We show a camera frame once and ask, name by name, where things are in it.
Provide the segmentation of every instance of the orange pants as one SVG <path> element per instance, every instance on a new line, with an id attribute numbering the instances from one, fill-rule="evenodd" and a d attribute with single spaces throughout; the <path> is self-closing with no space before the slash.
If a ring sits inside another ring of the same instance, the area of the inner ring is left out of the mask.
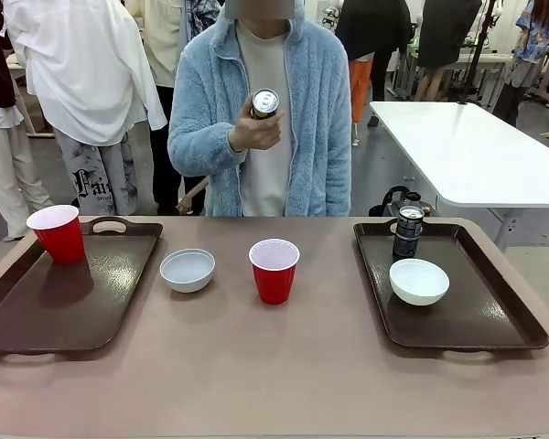
<path id="1" fill-rule="evenodd" d="M 351 121 L 358 123 L 364 114 L 370 84 L 372 61 L 350 61 Z"/>

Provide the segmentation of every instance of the beverage can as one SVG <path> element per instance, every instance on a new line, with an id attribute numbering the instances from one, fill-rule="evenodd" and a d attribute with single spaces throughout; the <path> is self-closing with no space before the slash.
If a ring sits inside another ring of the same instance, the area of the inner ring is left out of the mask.
<path id="1" fill-rule="evenodd" d="M 260 89 L 253 96 L 254 119 L 263 120 L 273 117 L 278 111 L 278 95 L 270 89 Z"/>
<path id="2" fill-rule="evenodd" d="M 400 258 L 413 258 L 423 231 L 425 213 L 417 206 L 403 206 L 399 210 L 394 235 L 393 254 Z"/>

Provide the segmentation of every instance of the brown plastic tray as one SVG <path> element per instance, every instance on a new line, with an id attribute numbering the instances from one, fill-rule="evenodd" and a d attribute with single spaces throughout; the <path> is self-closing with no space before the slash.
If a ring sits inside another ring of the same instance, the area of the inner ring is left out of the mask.
<path id="1" fill-rule="evenodd" d="M 105 221 L 125 231 L 95 232 Z M 103 217 L 81 229 L 83 261 L 53 264 L 35 242 L 0 278 L 0 353 L 91 351 L 116 335 L 163 226 Z"/>
<path id="2" fill-rule="evenodd" d="M 415 258 L 449 276 L 447 294 L 430 306 L 408 305 L 391 287 L 396 219 L 356 224 L 354 231 L 389 339 L 405 348 L 455 351 L 541 349 L 549 336 L 468 231 L 424 224 Z"/>

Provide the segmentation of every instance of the white ceramic bowl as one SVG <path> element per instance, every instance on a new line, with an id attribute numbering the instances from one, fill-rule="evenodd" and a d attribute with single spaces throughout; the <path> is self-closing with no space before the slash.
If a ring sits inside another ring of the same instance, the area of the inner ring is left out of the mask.
<path id="1" fill-rule="evenodd" d="M 407 304 L 431 305 L 449 289 L 449 277 L 434 263 L 421 259 L 395 262 L 390 271 L 393 290 Z"/>
<path id="2" fill-rule="evenodd" d="M 205 250 L 180 250 L 169 254 L 161 263 L 161 276 L 179 293 L 195 293 L 207 285 L 216 261 Z"/>

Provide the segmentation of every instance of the red plastic cup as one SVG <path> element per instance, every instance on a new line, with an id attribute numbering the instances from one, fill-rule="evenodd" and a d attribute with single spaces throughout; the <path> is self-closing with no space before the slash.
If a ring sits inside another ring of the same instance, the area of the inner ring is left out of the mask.
<path id="1" fill-rule="evenodd" d="M 289 241 L 260 241 L 250 249 L 258 295 L 268 305 L 286 302 L 295 280 L 299 249 Z"/>
<path id="2" fill-rule="evenodd" d="M 54 263 L 74 263 L 85 256 L 79 215 L 73 206 L 51 206 L 28 217 L 27 226 Z"/>

